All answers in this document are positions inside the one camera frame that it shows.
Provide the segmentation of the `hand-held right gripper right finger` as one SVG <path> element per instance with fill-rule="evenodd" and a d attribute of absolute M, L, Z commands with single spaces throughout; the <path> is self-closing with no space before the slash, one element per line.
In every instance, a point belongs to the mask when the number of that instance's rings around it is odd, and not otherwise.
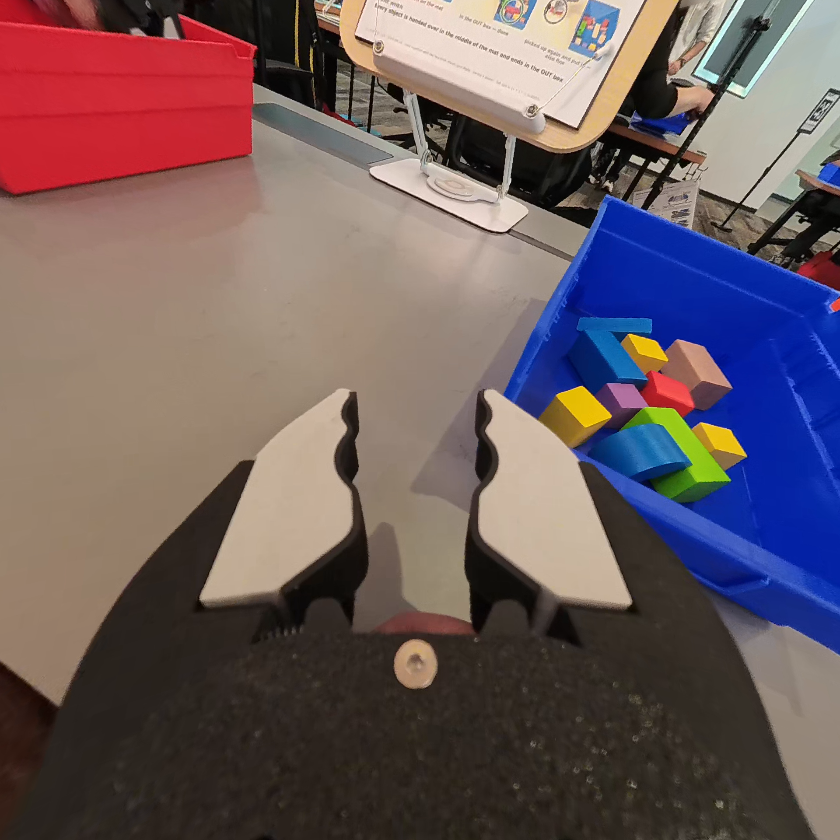
<path fill-rule="evenodd" d="M 476 476 L 466 535 L 474 620 L 497 602 L 529 621 L 561 607 L 623 613 L 633 599 L 579 459 L 493 389 L 476 398 Z"/>

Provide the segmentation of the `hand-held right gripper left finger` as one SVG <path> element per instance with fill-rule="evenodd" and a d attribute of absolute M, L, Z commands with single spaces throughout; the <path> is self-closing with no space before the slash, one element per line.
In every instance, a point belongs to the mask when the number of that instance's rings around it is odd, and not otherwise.
<path fill-rule="evenodd" d="M 300 621 L 318 599 L 352 613 L 368 571 L 358 396 L 335 391 L 257 454 L 200 593 L 203 608 L 268 605 Z"/>

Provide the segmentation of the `red plastic bin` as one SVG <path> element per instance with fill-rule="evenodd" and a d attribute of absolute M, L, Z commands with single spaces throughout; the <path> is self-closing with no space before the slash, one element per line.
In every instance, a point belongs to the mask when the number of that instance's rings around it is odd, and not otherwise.
<path fill-rule="evenodd" d="M 2 2 L 1 186 L 13 195 L 251 154 L 256 47 L 181 17 L 184 39 L 54 25 Z"/>

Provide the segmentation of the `pile of coloured wooden blocks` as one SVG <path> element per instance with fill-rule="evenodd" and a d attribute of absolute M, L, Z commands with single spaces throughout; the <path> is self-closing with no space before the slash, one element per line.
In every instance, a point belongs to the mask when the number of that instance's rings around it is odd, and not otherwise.
<path fill-rule="evenodd" d="M 557 392 L 539 421 L 570 448 L 678 503 L 730 482 L 748 454 L 728 427 L 686 418 L 732 391 L 701 344 L 663 347 L 645 318 L 581 318 L 566 360 L 580 383 Z"/>

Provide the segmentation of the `blue plastic bin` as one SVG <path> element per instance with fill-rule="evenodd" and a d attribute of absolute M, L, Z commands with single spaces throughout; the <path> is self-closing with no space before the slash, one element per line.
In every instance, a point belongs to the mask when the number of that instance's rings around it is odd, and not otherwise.
<path fill-rule="evenodd" d="M 582 317 L 651 319 L 707 348 L 732 384 L 708 413 L 747 458 L 682 504 L 595 466 L 698 580 L 839 650 L 839 340 L 834 290 L 617 199 L 542 312 L 505 397 L 538 416 L 581 383 L 565 359 Z"/>

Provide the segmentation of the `grey desk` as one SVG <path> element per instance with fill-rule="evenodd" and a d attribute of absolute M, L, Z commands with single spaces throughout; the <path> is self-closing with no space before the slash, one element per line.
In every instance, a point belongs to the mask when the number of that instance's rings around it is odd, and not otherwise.
<path fill-rule="evenodd" d="M 838 838 L 838 655 L 795 748 L 585 455 L 631 607 L 474 620 L 476 398 L 568 264 L 251 129 L 236 161 L 2 200 L 2 660 L 59 700 L 8 837 Z M 352 613 L 203 608 L 258 452 L 335 391 Z"/>

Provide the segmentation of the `person's left hand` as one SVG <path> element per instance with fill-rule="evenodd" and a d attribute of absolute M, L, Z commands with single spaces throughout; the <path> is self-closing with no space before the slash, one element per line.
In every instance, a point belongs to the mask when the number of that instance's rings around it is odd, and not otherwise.
<path fill-rule="evenodd" d="M 97 1 L 33 1 L 38 10 L 64 28 L 102 31 Z"/>

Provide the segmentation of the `white floor sign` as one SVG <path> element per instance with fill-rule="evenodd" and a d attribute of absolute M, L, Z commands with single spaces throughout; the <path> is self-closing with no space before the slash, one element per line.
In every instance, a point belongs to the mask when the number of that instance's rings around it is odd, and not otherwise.
<path fill-rule="evenodd" d="M 699 194 L 698 180 L 670 182 L 662 187 L 648 211 L 672 224 L 692 229 Z"/>

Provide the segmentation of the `instruction sheet board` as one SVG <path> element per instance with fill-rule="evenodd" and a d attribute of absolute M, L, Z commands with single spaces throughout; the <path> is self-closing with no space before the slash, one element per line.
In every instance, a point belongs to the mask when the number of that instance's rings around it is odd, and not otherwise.
<path fill-rule="evenodd" d="M 595 57 L 571 49 L 587 2 L 550 23 L 549 2 L 343 2 L 340 36 L 357 66 L 459 115 L 545 151 L 600 139 L 655 47 L 676 2 L 607 2 L 617 31 Z"/>

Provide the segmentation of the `black tripod stand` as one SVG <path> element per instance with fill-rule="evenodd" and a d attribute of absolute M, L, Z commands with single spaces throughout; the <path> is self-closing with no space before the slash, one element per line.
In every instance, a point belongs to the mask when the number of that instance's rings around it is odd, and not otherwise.
<path fill-rule="evenodd" d="M 649 194 L 647 195 L 647 197 L 644 200 L 644 203 L 642 204 L 643 210 L 647 211 L 651 208 L 655 199 L 662 192 L 665 182 L 669 179 L 677 164 L 682 162 L 685 153 L 688 151 L 692 142 L 695 140 L 698 132 L 704 126 L 704 123 L 708 120 L 710 115 L 713 113 L 714 108 L 718 105 L 718 102 L 722 98 L 723 94 L 728 90 L 728 87 L 732 80 L 735 78 L 735 76 L 738 75 L 738 72 L 740 71 L 743 63 L 749 57 L 749 53 L 759 42 L 762 34 L 771 27 L 772 17 L 774 15 L 775 9 L 779 6 L 779 3 L 779 1 L 769 2 L 767 7 L 762 11 L 760 15 L 757 15 L 744 23 L 743 35 L 741 37 L 740 42 L 738 43 L 737 48 L 733 51 L 730 60 L 725 67 L 725 70 L 720 74 L 717 85 L 711 88 L 712 99 L 710 100 L 710 104 L 706 106 L 706 108 L 700 114 L 694 127 L 687 135 L 686 140 L 684 141 L 684 143 L 681 144 L 675 155 L 673 155 L 672 158 L 668 160 L 668 163 L 665 166 L 664 170 L 656 176 L 653 184 L 650 187 Z"/>

